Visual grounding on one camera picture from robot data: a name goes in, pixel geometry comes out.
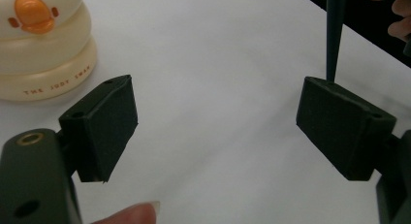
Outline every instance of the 3d printed part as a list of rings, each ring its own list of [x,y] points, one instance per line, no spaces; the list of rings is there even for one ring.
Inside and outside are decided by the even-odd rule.
[[[107,80],[59,118],[81,181],[108,181],[138,125],[130,76]]]
[[[307,77],[297,125],[347,179],[369,180],[395,117],[334,82]]]

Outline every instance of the duck beak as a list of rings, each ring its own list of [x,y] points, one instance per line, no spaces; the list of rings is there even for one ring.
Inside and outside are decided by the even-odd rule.
[[[45,34],[54,27],[54,19],[42,0],[16,0],[15,10],[23,31]]]

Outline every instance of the fingernail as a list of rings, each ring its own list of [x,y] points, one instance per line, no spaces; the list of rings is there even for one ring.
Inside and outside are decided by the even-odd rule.
[[[158,216],[158,213],[160,213],[160,206],[161,203],[159,201],[155,201],[155,202],[148,202],[149,204],[151,204],[154,207],[155,210],[155,214]]]

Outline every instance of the white background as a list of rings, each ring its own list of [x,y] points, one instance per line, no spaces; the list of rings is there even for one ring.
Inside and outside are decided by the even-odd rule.
[[[296,126],[305,76],[325,77],[326,13],[308,0],[84,0],[99,59],[75,90],[0,101],[0,140],[133,77],[139,123],[108,183],[76,183],[84,223],[145,201],[158,223],[378,223],[375,173],[348,182]],[[411,127],[411,71],[344,28],[336,82]]]

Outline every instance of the cream plastic container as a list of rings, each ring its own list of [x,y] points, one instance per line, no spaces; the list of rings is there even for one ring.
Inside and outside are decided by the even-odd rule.
[[[65,93],[93,70],[97,50],[82,0],[0,0],[0,99]]]

